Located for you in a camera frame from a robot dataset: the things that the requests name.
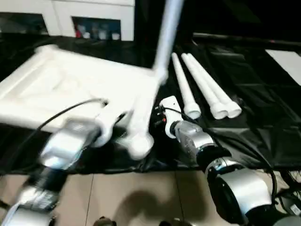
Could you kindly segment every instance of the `black tablecloth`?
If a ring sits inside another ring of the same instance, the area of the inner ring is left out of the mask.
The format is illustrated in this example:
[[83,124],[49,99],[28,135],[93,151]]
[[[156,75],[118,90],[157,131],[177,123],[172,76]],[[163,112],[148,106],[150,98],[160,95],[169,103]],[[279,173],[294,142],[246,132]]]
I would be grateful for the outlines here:
[[[47,44],[56,44],[62,49],[83,55],[148,68],[152,66],[156,53],[155,48],[145,43],[138,45],[134,42],[3,35],[0,38],[0,80],[32,56],[36,47]],[[207,42],[198,45],[179,44],[175,51],[192,53],[242,107],[243,113],[235,119],[215,120],[184,66],[192,92],[202,110],[199,124],[218,134],[235,137],[245,144],[230,139],[219,140],[234,158],[249,167],[264,168],[265,165],[257,160],[250,149],[252,148],[261,152],[276,169],[301,169],[301,88],[264,51],[264,47]],[[171,95],[177,97],[182,108],[182,98],[172,64],[167,83],[160,89],[155,105]],[[16,158],[13,167],[8,168],[16,147],[30,132],[29,129],[0,125],[0,173],[28,173],[34,169],[37,154],[47,140],[48,133],[39,133]],[[175,140],[169,139],[162,131],[152,130],[152,133],[155,145],[149,156],[142,161],[133,161],[126,151],[114,149],[113,144],[107,144],[87,151],[71,172],[120,173],[195,168],[181,161],[180,149]]]

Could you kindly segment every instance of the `white plastic pipe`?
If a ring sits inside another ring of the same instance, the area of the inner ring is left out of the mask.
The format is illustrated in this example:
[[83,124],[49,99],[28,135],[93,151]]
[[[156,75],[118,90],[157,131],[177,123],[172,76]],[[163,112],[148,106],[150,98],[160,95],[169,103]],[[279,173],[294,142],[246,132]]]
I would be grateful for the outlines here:
[[196,103],[192,91],[189,87],[187,79],[185,77],[184,71],[182,69],[181,63],[176,53],[172,53],[171,55],[175,74],[177,76],[178,84],[181,90],[183,102],[184,102],[184,112],[189,117],[196,119],[201,115],[201,110],[199,105]]
[[202,65],[194,58],[192,54],[187,55],[190,61],[197,67],[199,77],[202,77],[210,89],[215,93],[217,98],[226,106],[228,117],[235,118],[240,115],[240,106],[231,100],[231,98],[225,93],[225,91],[216,83],[216,81],[209,75],[209,73],[202,67]]
[[147,89],[138,97],[131,121],[127,127],[127,149],[132,159],[140,160],[151,151],[154,144],[149,134],[152,107],[158,90],[165,83],[170,54],[179,23],[184,0],[167,0],[158,41],[157,54],[153,66],[154,77],[148,81]]
[[166,0],[157,54],[153,66],[154,70],[159,70],[157,74],[162,76],[163,80],[167,79],[167,68],[184,2],[184,0]]
[[190,61],[187,54],[181,55],[184,63],[186,64],[188,70],[190,71],[193,79],[196,81],[199,89],[203,93],[206,101],[210,106],[210,111],[215,119],[223,119],[225,118],[228,113],[226,111],[226,106],[220,102],[220,100],[216,97],[214,92],[209,88],[206,81],[203,79],[202,76],[199,75],[199,72],[196,66]]

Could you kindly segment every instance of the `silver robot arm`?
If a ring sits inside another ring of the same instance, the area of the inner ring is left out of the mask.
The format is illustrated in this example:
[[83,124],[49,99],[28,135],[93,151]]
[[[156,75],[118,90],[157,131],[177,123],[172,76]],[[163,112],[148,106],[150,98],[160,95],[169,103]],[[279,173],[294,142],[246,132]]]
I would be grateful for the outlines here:
[[40,168],[23,184],[2,226],[53,226],[52,210],[68,174],[82,155],[100,136],[101,128],[89,120],[68,120],[52,134],[43,148]]
[[262,178],[216,145],[199,125],[183,120],[174,96],[163,99],[160,106],[166,119],[166,135],[177,139],[185,160],[197,164],[205,173],[216,210],[223,219],[240,225],[301,225],[300,217],[276,210]]

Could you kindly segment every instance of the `tiled floor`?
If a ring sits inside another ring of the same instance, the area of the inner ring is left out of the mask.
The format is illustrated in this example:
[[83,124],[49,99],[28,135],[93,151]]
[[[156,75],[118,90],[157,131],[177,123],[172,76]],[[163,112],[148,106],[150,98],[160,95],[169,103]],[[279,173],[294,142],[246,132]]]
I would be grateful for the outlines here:
[[[270,184],[266,174],[259,175]],[[11,203],[25,179],[2,178],[0,198]],[[229,225],[215,211],[204,174],[196,171],[70,176],[56,212],[59,226],[92,226],[101,216],[118,226],[158,226],[172,218],[198,226]]]

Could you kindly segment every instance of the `white pipe end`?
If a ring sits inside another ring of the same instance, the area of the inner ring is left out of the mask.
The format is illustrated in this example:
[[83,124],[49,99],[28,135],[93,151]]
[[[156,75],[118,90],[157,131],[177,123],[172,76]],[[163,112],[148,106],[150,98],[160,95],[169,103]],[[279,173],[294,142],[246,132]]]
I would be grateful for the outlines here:
[[196,102],[185,104],[184,112],[192,119],[197,119],[201,116],[201,109]]
[[221,102],[212,105],[210,111],[215,119],[223,119],[228,116],[227,108]]
[[127,150],[133,160],[141,160],[145,158],[154,145],[154,139],[151,135],[135,134],[125,138],[127,142]]
[[226,104],[226,108],[228,112],[228,117],[231,119],[239,116],[242,112],[240,106],[234,101],[231,101],[228,104]]

